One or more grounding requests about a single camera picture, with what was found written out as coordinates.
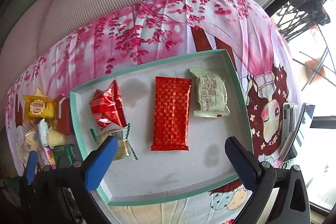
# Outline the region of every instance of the light green snack package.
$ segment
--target light green snack package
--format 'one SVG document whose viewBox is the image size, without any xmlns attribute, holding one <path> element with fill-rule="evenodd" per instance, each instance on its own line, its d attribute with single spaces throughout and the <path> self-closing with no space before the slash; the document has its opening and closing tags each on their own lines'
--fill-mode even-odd
<svg viewBox="0 0 336 224">
<path fill-rule="evenodd" d="M 219 118 L 230 114 L 224 78 L 217 70 L 189 69 L 196 80 L 196 97 L 199 106 L 195 117 Z"/>
</svg>

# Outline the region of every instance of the tray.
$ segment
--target tray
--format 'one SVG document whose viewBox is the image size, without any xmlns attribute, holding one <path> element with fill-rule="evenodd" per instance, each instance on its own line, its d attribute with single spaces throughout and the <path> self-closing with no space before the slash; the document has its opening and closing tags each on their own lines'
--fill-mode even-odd
<svg viewBox="0 0 336 224">
<path fill-rule="evenodd" d="M 189 68 L 221 69 L 231 114 L 196 118 L 194 81 L 190 95 L 189 151 L 150 151 L 153 141 L 155 76 L 192 79 Z M 139 160 L 112 162 L 97 191 L 108 205 L 132 206 L 168 202 L 194 196 L 238 178 L 224 151 L 225 140 L 236 136 L 252 151 L 247 111 L 235 69 L 226 50 L 196 52 L 137 65 L 95 79 L 70 93 L 73 126 L 82 157 L 97 149 L 90 128 L 101 134 L 88 102 L 95 90 L 108 88 L 113 78 L 120 87 L 129 143 Z M 118 128 L 110 124 L 104 129 Z"/>
</svg>

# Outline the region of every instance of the bed sheet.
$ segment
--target bed sheet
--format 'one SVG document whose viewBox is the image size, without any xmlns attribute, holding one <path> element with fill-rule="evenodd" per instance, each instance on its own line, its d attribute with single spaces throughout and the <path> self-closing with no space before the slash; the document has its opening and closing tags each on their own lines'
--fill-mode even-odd
<svg viewBox="0 0 336 224">
<path fill-rule="evenodd" d="M 252 0 L 149 0 L 94 20 L 41 55 L 14 83 L 6 100 L 6 130 L 22 175 L 27 158 L 18 153 L 24 94 L 38 86 L 50 98 L 69 97 L 85 82 L 138 64 L 181 54 L 226 49 L 245 97 L 253 154 L 280 166 L 282 105 L 301 104 L 286 41 Z M 46 164 L 40 153 L 40 164 Z M 175 202 L 111 207 L 120 223 L 230 223 L 247 202 L 235 180 L 208 193 Z"/>
</svg>

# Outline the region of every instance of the red crumpled wrapper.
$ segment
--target red crumpled wrapper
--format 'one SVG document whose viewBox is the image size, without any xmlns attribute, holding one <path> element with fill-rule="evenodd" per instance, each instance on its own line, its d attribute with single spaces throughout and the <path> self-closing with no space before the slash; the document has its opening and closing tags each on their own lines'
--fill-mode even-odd
<svg viewBox="0 0 336 224">
<path fill-rule="evenodd" d="M 107 90 L 96 90 L 93 99 L 90 101 L 90 107 L 101 130 L 112 122 L 121 127 L 126 127 L 117 79 L 113 80 Z"/>
<path fill-rule="evenodd" d="M 152 151 L 189 150 L 186 145 L 191 79 L 156 77 Z"/>
</svg>

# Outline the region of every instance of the yellow snack package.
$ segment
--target yellow snack package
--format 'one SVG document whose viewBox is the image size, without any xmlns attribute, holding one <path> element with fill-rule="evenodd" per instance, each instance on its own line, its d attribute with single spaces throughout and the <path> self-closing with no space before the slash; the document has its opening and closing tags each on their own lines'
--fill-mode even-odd
<svg viewBox="0 0 336 224">
<path fill-rule="evenodd" d="M 36 118 L 54 118 L 55 105 L 49 97 L 23 95 L 25 103 L 25 116 L 23 122 Z"/>
</svg>

